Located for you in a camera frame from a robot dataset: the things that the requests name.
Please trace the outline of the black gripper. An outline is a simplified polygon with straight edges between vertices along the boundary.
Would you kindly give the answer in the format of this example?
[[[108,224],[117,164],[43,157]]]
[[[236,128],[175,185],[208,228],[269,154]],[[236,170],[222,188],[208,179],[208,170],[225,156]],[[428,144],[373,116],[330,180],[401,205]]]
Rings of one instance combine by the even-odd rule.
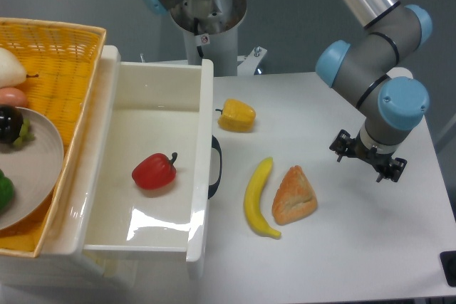
[[[377,182],[381,182],[383,179],[398,182],[408,163],[403,158],[391,158],[396,151],[396,145],[364,145],[360,135],[352,138],[345,130],[339,131],[329,149],[338,156],[337,162],[344,157],[357,158],[372,166],[378,173]]]

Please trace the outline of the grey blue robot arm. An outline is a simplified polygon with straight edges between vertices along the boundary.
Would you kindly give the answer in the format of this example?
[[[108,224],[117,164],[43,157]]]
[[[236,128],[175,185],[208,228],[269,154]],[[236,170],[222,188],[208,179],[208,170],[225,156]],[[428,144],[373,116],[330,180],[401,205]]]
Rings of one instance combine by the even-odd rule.
[[[187,61],[214,64],[217,76],[240,72],[237,29],[246,0],[143,0],[153,13],[169,14],[185,40]],[[399,0],[344,0],[366,31],[353,46],[332,43],[318,58],[316,73],[365,116],[356,137],[340,131],[330,148],[339,157],[370,164],[379,179],[399,180],[406,161],[395,151],[420,123],[429,95],[419,81],[391,78],[389,71],[416,51],[432,33],[432,20],[419,6]]]

